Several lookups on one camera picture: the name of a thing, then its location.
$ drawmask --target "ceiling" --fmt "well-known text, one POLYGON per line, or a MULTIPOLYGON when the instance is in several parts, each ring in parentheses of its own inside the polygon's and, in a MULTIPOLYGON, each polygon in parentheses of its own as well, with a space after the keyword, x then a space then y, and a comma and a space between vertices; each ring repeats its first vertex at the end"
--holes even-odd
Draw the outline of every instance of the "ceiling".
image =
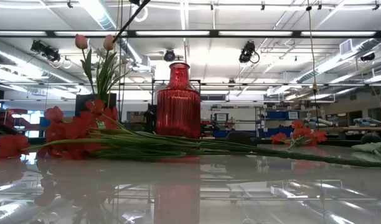
MULTIPOLYGON (((101 30, 90 13, 78 1, 71 1, 73 8, 67 7, 67 1, 59 0, 21 0, 0 1, 0 30, 101 30)), ((120 26, 129 18, 129 2, 124 1, 123 12, 118 1, 105 1, 111 18, 120 26)), ((214 0, 214 10, 210 10, 210 0, 170 0, 151 1, 147 7, 148 16, 142 22, 133 21, 130 30, 181 30, 181 29, 227 29, 227 30, 308 30, 308 13, 304 10, 307 1, 303 0, 266 0, 265 10, 261 2, 252 0, 214 0), (181 18, 181 3, 185 4, 185 16, 181 18)), ((318 1, 310 1, 315 7, 318 1)), ((311 11, 311 27, 314 30, 381 30, 380 8, 374 1, 332 0, 322 1, 322 9, 311 11)), ((48 61, 30 51, 33 40, 41 40, 53 48, 59 49, 62 56, 72 61, 70 68, 59 67, 58 72, 73 82, 87 82, 80 66, 81 51, 74 45, 74 39, 59 38, 0 38, 1 45, 27 54, 30 63, 35 60, 48 61)), ((314 59, 316 62, 339 50, 339 44, 346 39, 313 39, 314 59)), ((90 39, 93 49, 102 46, 103 39, 90 39)), ((174 49, 181 58, 187 54, 190 64, 190 77, 206 83, 228 82, 290 82, 301 71, 312 68, 313 55, 309 39, 247 39, 247 38, 188 38, 184 44, 182 38, 133 38, 129 44, 141 55, 151 59, 151 65, 161 63, 161 52, 174 49), (240 64, 240 51, 248 40, 254 41, 260 62, 240 64)), ((13 56, 26 56, 11 52, 13 56)), ((381 60, 381 48, 377 49, 376 60, 381 60)), ((370 65, 372 62, 360 62, 370 65)), ((349 60, 329 71, 337 77, 357 69, 355 60, 349 60)), ((149 73, 131 73, 127 82, 150 82, 149 73)), ((249 90, 267 90, 268 86, 252 86, 249 90)))

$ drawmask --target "red glass vase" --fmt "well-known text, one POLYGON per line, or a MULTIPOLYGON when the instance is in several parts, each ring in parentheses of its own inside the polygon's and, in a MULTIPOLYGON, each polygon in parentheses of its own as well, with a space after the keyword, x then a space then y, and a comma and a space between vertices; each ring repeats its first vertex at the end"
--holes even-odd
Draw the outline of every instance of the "red glass vase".
POLYGON ((200 138, 200 95, 189 83, 189 65, 172 63, 168 86, 158 92, 157 134, 200 138))

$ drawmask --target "pink tulip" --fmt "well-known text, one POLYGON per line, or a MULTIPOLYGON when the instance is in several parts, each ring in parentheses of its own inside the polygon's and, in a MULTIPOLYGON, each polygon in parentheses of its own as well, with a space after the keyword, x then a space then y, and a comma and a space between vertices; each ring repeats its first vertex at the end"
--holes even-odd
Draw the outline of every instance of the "pink tulip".
POLYGON ((105 41, 103 42, 103 48, 106 50, 113 50, 115 48, 113 39, 114 38, 112 35, 107 35, 105 41))
POLYGON ((76 47, 78 49, 85 50, 88 48, 88 42, 85 39, 84 35, 78 35, 76 34, 76 39, 75 39, 76 47))

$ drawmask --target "glossy table surface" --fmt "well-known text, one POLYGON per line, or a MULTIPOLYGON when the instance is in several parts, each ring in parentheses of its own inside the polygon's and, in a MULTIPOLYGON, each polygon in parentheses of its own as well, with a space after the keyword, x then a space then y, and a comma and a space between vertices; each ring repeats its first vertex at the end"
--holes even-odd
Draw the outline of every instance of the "glossy table surface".
MULTIPOLYGON (((352 159, 345 147, 296 151, 352 159)), ((0 223, 381 224, 381 169, 255 156, 34 157, 0 161, 0 223)))

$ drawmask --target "vase neck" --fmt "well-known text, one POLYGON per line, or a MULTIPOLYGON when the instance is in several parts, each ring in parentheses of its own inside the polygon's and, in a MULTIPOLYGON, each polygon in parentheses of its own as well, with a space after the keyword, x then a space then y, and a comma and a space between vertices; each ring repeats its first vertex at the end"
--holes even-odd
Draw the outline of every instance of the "vase neck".
POLYGON ((189 84, 189 65, 185 63, 173 63, 170 65, 170 82, 169 86, 186 86, 189 84))

